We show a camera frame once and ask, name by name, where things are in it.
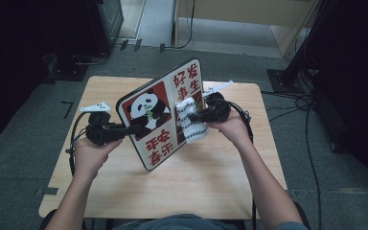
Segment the gray carpet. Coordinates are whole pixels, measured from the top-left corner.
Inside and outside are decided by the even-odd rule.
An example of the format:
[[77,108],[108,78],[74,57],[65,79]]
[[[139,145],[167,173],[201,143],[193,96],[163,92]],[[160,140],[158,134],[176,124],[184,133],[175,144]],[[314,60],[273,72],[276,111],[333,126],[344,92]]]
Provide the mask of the gray carpet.
[[[0,135],[0,229],[36,229],[41,196],[35,190],[47,186],[82,91],[91,76],[155,78],[189,58],[199,58],[206,81],[254,82],[272,91],[265,70],[285,69],[288,60],[270,57],[225,55],[194,51],[133,47],[114,52],[101,64],[90,66],[83,82],[41,84]],[[74,106],[67,113],[68,103]],[[294,106],[293,99],[264,95],[266,108]],[[270,109],[269,119],[286,112]],[[321,191],[318,194],[306,146],[306,111],[296,111],[271,121],[289,193],[301,204],[312,229],[368,229],[368,171],[350,154],[330,150],[327,130],[319,114],[309,116],[310,151]],[[104,229],[97,220],[95,229]]]

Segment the hand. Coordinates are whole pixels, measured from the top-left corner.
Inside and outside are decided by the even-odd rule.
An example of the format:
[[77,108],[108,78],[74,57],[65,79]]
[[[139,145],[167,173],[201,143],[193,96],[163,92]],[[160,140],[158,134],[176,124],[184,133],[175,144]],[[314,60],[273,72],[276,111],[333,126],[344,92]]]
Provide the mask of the hand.
[[123,139],[107,143],[104,146],[97,146],[87,138],[83,138],[76,145],[76,171],[74,177],[81,177],[93,180],[98,170],[104,164],[115,148],[121,145]]
[[235,146],[244,141],[250,142],[246,125],[237,111],[231,110],[225,122],[207,123],[207,126],[218,129]]

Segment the person's left hand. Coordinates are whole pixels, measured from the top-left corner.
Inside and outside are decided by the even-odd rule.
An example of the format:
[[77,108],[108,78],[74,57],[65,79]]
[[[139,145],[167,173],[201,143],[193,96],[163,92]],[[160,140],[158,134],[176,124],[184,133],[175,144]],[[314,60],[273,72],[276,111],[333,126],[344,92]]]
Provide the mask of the person's left hand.
[[97,146],[87,138],[83,138],[76,145],[76,170],[74,177],[93,180],[98,170],[104,164],[110,154],[117,148],[123,139],[106,143],[104,146]]

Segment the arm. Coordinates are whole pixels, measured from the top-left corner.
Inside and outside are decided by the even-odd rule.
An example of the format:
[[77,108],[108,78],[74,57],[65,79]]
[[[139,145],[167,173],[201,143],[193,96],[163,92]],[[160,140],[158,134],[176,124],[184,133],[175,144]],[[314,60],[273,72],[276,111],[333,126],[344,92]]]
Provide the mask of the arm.
[[217,128],[238,149],[264,227],[275,229],[286,221],[302,223],[293,201],[250,141],[239,114],[231,111],[226,122],[210,123],[208,126]]
[[86,138],[79,140],[73,180],[46,229],[81,229],[92,181],[108,154],[121,143],[122,139],[98,147]]

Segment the panda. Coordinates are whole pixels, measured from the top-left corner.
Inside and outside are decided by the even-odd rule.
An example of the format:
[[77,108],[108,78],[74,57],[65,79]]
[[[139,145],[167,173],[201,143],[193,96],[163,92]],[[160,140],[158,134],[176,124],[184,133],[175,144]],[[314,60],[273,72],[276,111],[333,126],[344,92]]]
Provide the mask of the panda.
[[136,138],[143,138],[157,127],[161,127],[171,114],[170,108],[157,98],[150,88],[127,107],[130,113],[130,125],[140,125],[141,132]]

